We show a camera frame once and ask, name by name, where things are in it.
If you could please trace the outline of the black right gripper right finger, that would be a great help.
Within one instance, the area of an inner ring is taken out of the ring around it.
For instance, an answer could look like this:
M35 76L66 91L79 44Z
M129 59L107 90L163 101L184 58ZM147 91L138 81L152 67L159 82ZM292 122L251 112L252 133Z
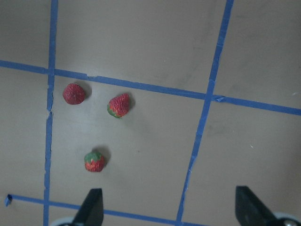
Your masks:
M235 216L241 226L284 225L247 186L236 187Z

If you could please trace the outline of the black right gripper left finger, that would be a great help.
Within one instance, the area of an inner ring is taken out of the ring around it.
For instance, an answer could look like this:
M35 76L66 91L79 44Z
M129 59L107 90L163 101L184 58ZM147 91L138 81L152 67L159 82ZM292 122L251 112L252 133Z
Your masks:
M73 226L101 226L104 218L101 188L91 189L75 215Z

